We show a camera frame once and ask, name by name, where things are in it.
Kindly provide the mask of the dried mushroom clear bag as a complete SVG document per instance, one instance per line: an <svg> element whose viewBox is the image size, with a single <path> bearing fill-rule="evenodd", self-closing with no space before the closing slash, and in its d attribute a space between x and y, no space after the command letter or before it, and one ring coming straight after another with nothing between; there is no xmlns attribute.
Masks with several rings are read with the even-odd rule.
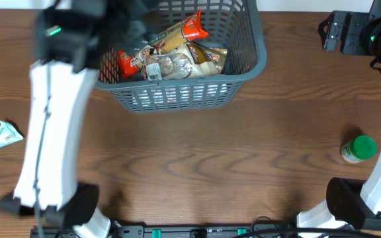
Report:
<svg viewBox="0 0 381 238"><path fill-rule="evenodd" d="M168 54L150 55L141 70L142 79L166 81L219 75L207 53L194 43L180 45Z"/></svg>

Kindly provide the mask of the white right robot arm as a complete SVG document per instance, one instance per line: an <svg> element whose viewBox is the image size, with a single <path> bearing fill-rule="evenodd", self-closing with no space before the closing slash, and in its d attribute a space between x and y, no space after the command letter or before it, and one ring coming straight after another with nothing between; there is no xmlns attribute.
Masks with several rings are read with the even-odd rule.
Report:
<svg viewBox="0 0 381 238"><path fill-rule="evenodd" d="M347 55L371 56L370 67L381 74L381 0L367 13L333 11L319 24L323 49L336 45ZM381 231L381 152L367 180L335 177L326 199L296 217L299 237L354 237L361 229Z"/></svg>

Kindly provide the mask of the red and gold pasta packet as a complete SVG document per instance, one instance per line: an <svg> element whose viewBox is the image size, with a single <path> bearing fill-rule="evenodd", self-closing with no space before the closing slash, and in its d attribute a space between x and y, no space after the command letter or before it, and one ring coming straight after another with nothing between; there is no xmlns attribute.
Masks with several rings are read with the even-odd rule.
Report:
<svg viewBox="0 0 381 238"><path fill-rule="evenodd" d="M123 78L129 78L138 73L142 69L145 59L150 55L166 54L184 43L208 37L209 33L203 29L201 24L201 14L202 11L198 10L195 14L161 31L131 56L126 51L120 50L118 52L119 67Z"/></svg>

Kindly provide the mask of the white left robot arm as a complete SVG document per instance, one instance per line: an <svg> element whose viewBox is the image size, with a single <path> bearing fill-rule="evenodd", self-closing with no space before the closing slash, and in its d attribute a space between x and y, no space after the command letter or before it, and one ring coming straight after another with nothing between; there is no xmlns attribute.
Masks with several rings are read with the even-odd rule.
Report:
<svg viewBox="0 0 381 238"><path fill-rule="evenodd" d="M55 1L33 26L31 107L26 151L15 189L0 199L0 210L35 216L70 229L76 237L115 237L116 224L97 203L99 187L76 176L81 127L103 54L113 47L133 50L149 38L143 18L157 1Z"/></svg>

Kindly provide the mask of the gold foil herb snack bag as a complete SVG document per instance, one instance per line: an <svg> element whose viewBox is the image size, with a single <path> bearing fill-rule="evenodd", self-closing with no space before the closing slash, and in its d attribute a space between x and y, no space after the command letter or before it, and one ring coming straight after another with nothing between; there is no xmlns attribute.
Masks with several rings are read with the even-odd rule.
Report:
<svg viewBox="0 0 381 238"><path fill-rule="evenodd" d="M206 46L202 46L200 44L197 44L197 46L202 48L207 53L208 57L214 63L214 65L216 66L219 73L222 73L224 65L226 63L228 49L227 48L206 47Z"/></svg>

